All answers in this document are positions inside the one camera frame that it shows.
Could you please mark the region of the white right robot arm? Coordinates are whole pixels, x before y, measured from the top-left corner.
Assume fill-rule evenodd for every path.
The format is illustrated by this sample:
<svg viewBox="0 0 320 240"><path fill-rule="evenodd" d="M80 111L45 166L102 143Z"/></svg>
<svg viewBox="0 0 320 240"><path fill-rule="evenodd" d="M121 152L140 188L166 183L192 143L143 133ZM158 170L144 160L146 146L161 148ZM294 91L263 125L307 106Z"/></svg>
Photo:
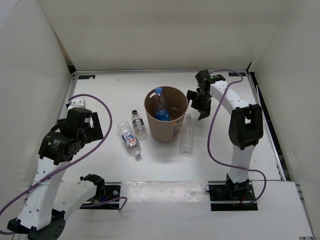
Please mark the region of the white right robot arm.
<svg viewBox="0 0 320 240"><path fill-rule="evenodd" d="M224 193L230 200L244 198L250 191L249 172L253 151L264 135L263 111L231 89L231 84L219 70L211 75L204 69L195 75L197 89L187 91L188 102L199 112L199 120L210 116L212 98L218 101L217 110L224 107L230 114L228 136L233 145L232 160L227 165Z"/></svg>

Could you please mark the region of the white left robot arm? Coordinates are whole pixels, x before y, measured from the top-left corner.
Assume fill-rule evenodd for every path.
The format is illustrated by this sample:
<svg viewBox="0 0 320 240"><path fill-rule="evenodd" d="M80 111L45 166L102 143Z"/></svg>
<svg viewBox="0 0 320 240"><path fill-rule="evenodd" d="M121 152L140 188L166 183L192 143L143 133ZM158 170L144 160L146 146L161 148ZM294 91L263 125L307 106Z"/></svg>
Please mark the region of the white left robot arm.
<svg viewBox="0 0 320 240"><path fill-rule="evenodd" d="M104 179L96 174L80 177L67 195L57 199L59 186L68 165L85 144L102 140L99 117L91 110L74 107L67 117L44 136L39 149L37 171L28 198L18 217L7 229L25 234L30 240L56 240L70 215L87 200L105 195Z"/></svg>

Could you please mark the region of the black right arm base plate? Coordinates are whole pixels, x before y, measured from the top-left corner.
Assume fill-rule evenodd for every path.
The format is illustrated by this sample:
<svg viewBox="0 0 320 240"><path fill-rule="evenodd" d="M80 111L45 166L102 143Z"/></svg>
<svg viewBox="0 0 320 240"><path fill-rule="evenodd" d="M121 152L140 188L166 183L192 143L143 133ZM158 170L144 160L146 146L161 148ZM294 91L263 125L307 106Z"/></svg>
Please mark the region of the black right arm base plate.
<svg viewBox="0 0 320 240"><path fill-rule="evenodd" d="M247 190L231 195L225 184L210 183L204 186L204 191L209 194L210 210L212 212L257 211L253 185L250 183Z"/></svg>

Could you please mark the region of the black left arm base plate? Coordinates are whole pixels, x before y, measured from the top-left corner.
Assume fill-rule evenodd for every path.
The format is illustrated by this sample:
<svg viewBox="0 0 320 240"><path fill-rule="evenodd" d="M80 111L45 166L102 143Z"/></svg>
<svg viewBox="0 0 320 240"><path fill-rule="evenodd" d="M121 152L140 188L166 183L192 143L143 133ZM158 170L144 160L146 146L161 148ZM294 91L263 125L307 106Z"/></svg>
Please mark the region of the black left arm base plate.
<svg viewBox="0 0 320 240"><path fill-rule="evenodd" d="M121 182L105 182L104 183L104 193L100 194L100 197L92 197L87 200L80 209L89 209L89 210L117 210L120 207L120 200L115 200L108 204L87 207L86 205L94 205L109 200L114 200L121 195Z"/></svg>

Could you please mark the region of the blue label water bottle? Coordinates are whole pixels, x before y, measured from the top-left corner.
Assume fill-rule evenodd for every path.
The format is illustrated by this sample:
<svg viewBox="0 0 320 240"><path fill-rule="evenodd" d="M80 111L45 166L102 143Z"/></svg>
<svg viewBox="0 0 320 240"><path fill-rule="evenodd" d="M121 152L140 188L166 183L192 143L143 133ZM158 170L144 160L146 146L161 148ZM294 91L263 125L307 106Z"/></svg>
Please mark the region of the blue label water bottle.
<svg viewBox="0 0 320 240"><path fill-rule="evenodd" d="M163 96L163 89L161 87L155 88L154 96L154 112L155 118L159 121L170 121L170 114L167 107L167 103Z"/></svg>

